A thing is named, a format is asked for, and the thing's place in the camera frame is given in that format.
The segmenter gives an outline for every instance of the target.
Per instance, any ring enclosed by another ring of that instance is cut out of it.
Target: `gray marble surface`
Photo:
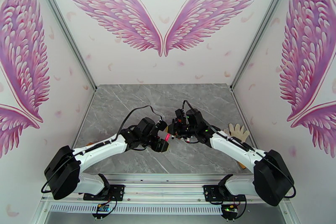
[[[203,117],[221,129],[229,123],[242,123],[234,100],[226,84],[158,84],[158,85],[101,85],[84,123],[75,147],[97,142],[114,135],[130,110],[152,105],[169,124],[175,110],[188,100],[202,112]],[[155,122],[149,108],[135,111],[125,127],[138,124],[148,116]],[[187,144],[183,140],[169,140],[169,150],[157,153],[128,151],[107,158],[86,170],[91,173],[247,173],[238,163],[217,150],[201,143]]]

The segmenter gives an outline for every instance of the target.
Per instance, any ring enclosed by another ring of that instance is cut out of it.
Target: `white wall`
[[[14,146],[0,158],[0,223],[30,223],[42,196],[43,171],[57,149],[73,142],[93,93],[46,1],[38,2],[41,4],[44,42],[47,45],[49,99],[39,106],[43,123],[36,123],[40,128],[24,129],[18,147]],[[3,48],[0,51],[2,56],[6,55]],[[0,103],[22,111],[2,72]]]
[[[286,121],[291,105],[280,98],[279,66],[288,3],[289,0],[280,3],[272,25],[267,28],[250,61],[250,68],[245,71],[235,92],[260,148],[274,149],[283,156],[295,180],[297,196],[291,201],[301,223],[335,223],[336,159],[318,145],[314,147],[308,128],[302,125],[291,128],[293,121]],[[333,30],[328,33],[329,39],[335,33]],[[310,107],[336,100],[335,74],[336,61],[333,61]],[[331,122],[329,131],[333,136],[330,141],[335,142],[335,123]]]
[[[188,51],[140,52],[99,26],[73,0],[56,0],[97,84],[232,82],[270,0],[254,0]],[[164,38],[186,0],[141,0]]]

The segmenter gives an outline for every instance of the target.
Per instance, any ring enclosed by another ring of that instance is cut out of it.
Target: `vent grille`
[[[50,211],[64,213],[95,213],[94,203],[61,203],[52,202]],[[155,215],[219,215],[220,206],[213,205],[155,205],[155,204],[118,204],[114,214],[155,214]]]

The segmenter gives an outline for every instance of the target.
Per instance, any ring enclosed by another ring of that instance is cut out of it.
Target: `pink angel wing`
[[[313,103],[335,57],[332,5],[332,0],[289,1],[280,74],[281,98],[291,104],[288,121]]]
[[[165,56],[173,48],[183,51],[228,24],[253,0],[187,0],[164,39]]]
[[[336,156],[336,101],[317,105],[302,114],[291,127],[303,125],[318,144],[332,158]]]
[[[0,158],[7,154],[13,146],[18,147],[19,136],[23,129],[32,126],[39,128],[38,124],[27,117],[21,110],[0,104]]]
[[[48,98],[47,52],[37,0],[5,0],[0,9],[1,70],[16,101],[43,122],[39,105]]]
[[[90,17],[124,43],[162,55],[162,37],[140,0],[73,0]]]

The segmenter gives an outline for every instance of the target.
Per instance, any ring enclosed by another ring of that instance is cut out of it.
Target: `red object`
[[[171,136],[170,134],[167,134],[167,135],[166,135],[166,137],[165,137],[165,141],[166,141],[166,142],[169,140],[169,137],[170,137],[170,136]]]

